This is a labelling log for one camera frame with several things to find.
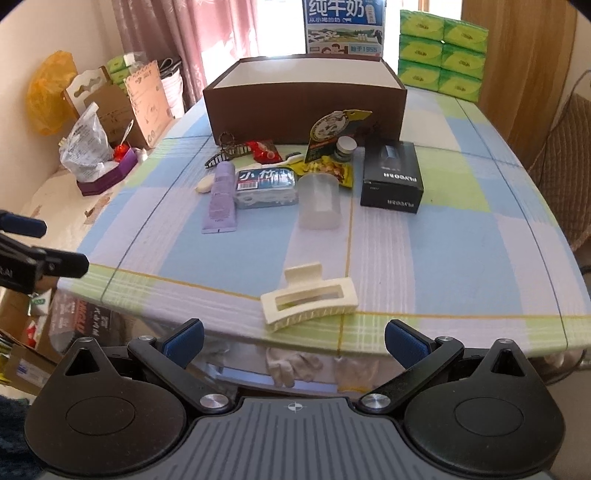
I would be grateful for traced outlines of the cream plastic hair claw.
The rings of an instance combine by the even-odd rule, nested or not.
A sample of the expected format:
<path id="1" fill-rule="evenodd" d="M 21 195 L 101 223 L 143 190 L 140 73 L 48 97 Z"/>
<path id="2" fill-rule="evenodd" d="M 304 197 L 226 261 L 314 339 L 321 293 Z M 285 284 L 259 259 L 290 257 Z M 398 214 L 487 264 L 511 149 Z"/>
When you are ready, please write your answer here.
<path id="1" fill-rule="evenodd" d="M 351 314 L 359 307 L 349 277 L 325 279 L 319 262 L 284 270 L 286 286 L 260 296 L 266 327 L 278 331 L 312 319 Z"/>

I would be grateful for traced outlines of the purple cosmetic tube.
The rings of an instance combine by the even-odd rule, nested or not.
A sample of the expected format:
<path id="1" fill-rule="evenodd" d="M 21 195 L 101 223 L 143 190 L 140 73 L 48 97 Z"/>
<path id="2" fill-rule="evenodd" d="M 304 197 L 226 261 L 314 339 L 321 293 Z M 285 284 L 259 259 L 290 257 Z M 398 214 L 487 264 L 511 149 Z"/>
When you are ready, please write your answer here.
<path id="1" fill-rule="evenodd" d="M 219 163 L 214 169 L 208 208 L 202 224 L 204 234 L 236 230 L 235 185 L 235 165 L 229 161 Z"/>

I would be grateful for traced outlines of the black electronics box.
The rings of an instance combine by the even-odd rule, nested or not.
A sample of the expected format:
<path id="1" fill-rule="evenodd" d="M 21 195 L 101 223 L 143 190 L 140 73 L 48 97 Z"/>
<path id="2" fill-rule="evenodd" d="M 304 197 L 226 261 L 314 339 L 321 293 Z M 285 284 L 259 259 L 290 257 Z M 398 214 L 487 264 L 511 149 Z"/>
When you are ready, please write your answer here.
<path id="1" fill-rule="evenodd" d="M 424 194 L 415 145 L 370 137 L 363 157 L 361 205 L 416 214 Z"/>

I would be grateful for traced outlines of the clear plastic cup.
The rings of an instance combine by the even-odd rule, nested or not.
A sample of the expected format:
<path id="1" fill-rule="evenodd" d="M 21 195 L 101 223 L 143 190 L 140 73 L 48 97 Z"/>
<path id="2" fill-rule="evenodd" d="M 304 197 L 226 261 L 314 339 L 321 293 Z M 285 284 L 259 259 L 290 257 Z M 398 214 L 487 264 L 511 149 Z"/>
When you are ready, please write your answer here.
<path id="1" fill-rule="evenodd" d="M 297 182 L 298 224 L 307 230 L 332 230 L 341 224 L 339 182 L 328 173 L 308 173 Z"/>

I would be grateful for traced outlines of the yellow snack packet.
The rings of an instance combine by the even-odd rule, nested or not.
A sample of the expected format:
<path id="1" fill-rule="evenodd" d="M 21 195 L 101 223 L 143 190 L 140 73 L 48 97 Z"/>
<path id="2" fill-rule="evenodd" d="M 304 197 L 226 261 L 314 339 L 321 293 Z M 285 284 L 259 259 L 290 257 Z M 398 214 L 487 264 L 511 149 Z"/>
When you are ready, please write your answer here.
<path id="1" fill-rule="evenodd" d="M 298 177 L 310 173 L 325 173 L 335 177 L 339 185 L 345 188 L 353 188 L 353 165 L 335 161 L 330 156 L 322 156 L 320 160 L 305 162 L 300 160 L 287 165 Z"/>

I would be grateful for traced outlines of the leopard print hair claw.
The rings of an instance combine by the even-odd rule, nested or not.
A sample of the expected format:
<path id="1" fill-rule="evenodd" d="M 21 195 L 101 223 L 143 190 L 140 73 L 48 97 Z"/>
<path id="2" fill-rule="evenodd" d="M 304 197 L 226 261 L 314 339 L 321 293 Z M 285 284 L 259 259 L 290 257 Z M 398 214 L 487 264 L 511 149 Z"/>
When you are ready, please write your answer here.
<path id="1" fill-rule="evenodd" d="M 238 143 L 235 140 L 235 136 L 229 132 L 222 132 L 218 137 L 218 143 L 218 152 L 204 163 L 204 167 L 207 170 L 211 170 L 219 163 L 230 161 L 252 152 L 249 145 L 246 143 Z"/>

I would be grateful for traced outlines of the small white jar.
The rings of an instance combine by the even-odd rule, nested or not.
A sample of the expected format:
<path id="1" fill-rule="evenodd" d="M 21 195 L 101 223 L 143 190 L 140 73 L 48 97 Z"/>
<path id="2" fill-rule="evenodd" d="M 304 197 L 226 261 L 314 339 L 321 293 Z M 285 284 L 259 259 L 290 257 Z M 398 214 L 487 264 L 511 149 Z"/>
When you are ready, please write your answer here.
<path id="1" fill-rule="evenodd" d="M 341 136 L 335 143 L 334 158 L 339 162 L 349 162 L 358 148 L 358 143 L 353 137 Z"/>

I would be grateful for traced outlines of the red snack packet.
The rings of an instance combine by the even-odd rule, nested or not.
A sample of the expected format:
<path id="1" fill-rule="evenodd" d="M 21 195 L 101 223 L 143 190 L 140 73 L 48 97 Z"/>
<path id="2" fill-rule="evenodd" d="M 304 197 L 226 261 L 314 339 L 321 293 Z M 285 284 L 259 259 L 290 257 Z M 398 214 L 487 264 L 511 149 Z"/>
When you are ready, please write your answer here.
<path id="1" fill-rule="evenodd" d="M 249 141 L 246 146 L 249 147 L 253 160 L 259 164 L 273 165 L 283 162 L 283 158 L 271 140 Z"/>

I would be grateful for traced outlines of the white toothbrush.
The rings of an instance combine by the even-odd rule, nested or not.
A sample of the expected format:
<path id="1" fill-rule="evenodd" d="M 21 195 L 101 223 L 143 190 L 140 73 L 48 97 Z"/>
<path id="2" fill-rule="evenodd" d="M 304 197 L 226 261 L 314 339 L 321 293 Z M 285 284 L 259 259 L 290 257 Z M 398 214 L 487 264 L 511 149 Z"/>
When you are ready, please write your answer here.
<path id="1" fill-rule="evenodd" d="M 273 163 L 273 164 L 260 164 L 258 162 L 250 163 L 249 165 L 245 165 L 238 168 L 240 170 L 252 170 L 252 169 L 264 169 L 264 168 L 280 168 L 280 167 L 287 167 L 287 165 L 294 164 L 304 160 L 304 154 L 300 152 L 293 152 L 287 155 L 287 158 L 281 162 Z"/>

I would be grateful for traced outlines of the orange plastic bag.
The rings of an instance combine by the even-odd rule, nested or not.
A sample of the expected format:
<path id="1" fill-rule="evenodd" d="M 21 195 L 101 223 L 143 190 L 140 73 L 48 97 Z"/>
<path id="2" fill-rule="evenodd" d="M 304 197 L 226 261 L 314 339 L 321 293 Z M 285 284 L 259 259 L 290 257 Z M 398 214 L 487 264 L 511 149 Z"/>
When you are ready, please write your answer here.
<path id="1" fill-rule="evenodd" d="M 57 134 L 71 116 L 65 89 L 78 75 L 70 52 L 58 50 L 33 74 L 26 93 L 26 111 L 34 130 L 42 136 Z"/>

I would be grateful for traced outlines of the brown cardboard carry box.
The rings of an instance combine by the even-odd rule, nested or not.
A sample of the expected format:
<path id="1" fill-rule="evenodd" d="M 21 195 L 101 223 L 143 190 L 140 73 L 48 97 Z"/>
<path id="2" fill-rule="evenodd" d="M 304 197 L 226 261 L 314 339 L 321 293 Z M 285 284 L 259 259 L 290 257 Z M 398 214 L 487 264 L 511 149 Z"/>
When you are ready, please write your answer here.
<path id="1" fill-rule="evenodd" d="M 97 116 L 111 146 L 130 145 L 135 116 L 125 88 L 114 84 L 104 66 L 78 74 L 62 94 L 78 119 L 95 104 Z"/>

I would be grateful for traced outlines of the checked pastel tablecloth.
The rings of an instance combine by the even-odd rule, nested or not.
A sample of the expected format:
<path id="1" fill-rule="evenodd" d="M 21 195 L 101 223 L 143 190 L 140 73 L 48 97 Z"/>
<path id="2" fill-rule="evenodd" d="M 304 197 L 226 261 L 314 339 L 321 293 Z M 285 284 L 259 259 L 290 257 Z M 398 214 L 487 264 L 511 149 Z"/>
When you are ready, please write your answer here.
<path id="1" fill-rule="evenodd" d="M 472 348 L 515 340 L 529 355 L 590 344 L 590 299 L 557 221 L 518 158 L 473 104 L 408 93 L 403 136 L 425 192 L 416 213 L 366 208 L 342 193 L 339 228 L 301 229 L 295 206 L 238 212 L 230 233 L 202 232 L 195 190 L 215 153 L 195 104 L 127 179 L 80 244 L 73 295 L 167 327 L 196 317 L 211 334 L 329 353 L 380 353 L 386 323 Z M 320 263 L 349 277 L 359 307 L 270 331 L 259 298 L 287 268 Z"/>

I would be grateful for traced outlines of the small white soap piece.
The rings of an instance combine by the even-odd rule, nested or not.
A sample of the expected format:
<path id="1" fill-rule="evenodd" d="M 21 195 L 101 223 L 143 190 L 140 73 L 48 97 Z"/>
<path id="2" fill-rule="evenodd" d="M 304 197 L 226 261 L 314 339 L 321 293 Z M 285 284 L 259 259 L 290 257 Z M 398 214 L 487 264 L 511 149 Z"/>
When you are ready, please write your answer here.
<path id="1" fill-rule="evenodd" d="M 195 191 L 199 194 L 206 194 L 211 192 L 212 185 L 214 184 L 214 176 L 213 175 L 206 175 L 204 178 L 201 178 L 197 182 L 197 186 L 195 186 Z"/>

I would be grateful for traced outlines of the brown quilted chair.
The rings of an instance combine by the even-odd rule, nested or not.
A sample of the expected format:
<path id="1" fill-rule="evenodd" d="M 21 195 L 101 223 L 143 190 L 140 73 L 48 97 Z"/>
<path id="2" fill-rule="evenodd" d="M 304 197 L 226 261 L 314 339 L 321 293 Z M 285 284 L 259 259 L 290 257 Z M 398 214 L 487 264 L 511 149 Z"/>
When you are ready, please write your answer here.
<path id="1" fill-rule="evenodd" d="M 577 88 L 529 169 L 573 251 L 590 241 L 590 100 Z"/>

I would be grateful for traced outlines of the blue milk carton box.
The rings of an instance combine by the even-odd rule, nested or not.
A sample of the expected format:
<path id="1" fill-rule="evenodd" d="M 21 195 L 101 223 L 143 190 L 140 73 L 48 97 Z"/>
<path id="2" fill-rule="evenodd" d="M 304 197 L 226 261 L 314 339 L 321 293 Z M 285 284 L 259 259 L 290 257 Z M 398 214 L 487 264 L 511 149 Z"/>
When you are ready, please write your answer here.
<path id="1" fill-rule="evenodd" d="M 304 0 L 305 52 L 382 57 L 386 2 Z"/>

